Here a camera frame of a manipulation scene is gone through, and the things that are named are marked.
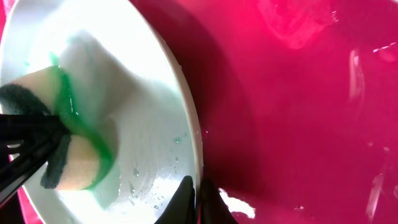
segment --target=kitchen sponge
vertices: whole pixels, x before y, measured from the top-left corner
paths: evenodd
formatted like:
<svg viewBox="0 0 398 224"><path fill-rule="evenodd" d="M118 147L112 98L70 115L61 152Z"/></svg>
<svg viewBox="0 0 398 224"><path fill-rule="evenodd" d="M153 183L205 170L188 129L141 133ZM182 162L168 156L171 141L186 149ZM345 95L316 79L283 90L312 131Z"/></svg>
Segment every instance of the kitchen sponge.
<svg viewBox="0 0 398 224"><path fill-rule="evenodd" d="M59 67L31 73L0 88L4 114L54 114L70 131L48 159L41 181L46 189L88 189L107 174L113 163L103 138L80 119L74 100L68 74Z"/></svg>

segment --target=white plate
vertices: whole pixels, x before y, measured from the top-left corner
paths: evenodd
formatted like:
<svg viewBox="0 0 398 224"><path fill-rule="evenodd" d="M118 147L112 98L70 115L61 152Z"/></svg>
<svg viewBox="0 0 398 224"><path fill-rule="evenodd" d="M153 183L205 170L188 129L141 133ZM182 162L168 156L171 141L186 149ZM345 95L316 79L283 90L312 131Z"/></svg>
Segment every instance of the white plate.
<svg viewBox="0 0 398 224"><path fill-rule="evenodd" d="M1 83L48 67L51 53L84 91L81 116L115 137L118 156L95 190L44 190L42 167L24 187L43 222L153 223L185 175L198 188L192 96L165 42L129 1L18 1L0 47Z"/></svg>

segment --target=pink sink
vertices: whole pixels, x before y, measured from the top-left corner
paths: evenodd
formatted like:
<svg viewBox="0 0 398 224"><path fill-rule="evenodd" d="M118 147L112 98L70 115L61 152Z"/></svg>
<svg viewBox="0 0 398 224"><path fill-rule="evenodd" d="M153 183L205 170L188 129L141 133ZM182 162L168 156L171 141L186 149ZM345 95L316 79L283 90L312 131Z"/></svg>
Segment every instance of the pink sink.
<svg viewBox="0 0 398 224"><path fill-rule="evenodd" d="M398 1L132 3L182 66L239 223L398 223Z"/></svg>

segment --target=black tongs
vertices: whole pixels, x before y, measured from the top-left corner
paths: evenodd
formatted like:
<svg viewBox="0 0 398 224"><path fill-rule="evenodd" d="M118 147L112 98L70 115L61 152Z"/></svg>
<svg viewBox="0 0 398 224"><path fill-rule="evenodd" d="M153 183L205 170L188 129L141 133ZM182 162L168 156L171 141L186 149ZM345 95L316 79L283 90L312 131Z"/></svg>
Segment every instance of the black tongs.
<svg viewBox="0 0 398 224"><path fill-rule="evenodd" d="M57 116L0 115L0 153L19 154L0 169L0 207L47 161L67 132ZM237 224L211 180L203 179L197 193L195 198L192 177L185 176L155 224L197 223L199 211L202 224Z"/></svg>
<svg viewBox="0 0 398 224"><path fill-rule="evenodd" d="M0 169L0 208L47 161L65 133L57 116L0 115L0 153L19 154Z"/></svg>

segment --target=wet plate surface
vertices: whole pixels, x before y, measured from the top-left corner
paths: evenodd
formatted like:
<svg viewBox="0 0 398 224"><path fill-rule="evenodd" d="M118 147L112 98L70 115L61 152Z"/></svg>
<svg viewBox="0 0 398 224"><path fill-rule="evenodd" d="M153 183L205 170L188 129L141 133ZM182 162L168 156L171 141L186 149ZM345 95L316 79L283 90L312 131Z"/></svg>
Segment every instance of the wet plate surface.
<svg viewBox="0 0 398 224"><path fill-rule="evenodd" d="M19 1L2 40L1 83L59 64L79 116L106 136L116 162L91 190L44 190L45 167L24 187L45 223L154 223L184 176L198 184L195 107L174 56L134 6L92 3Z"/></svg>

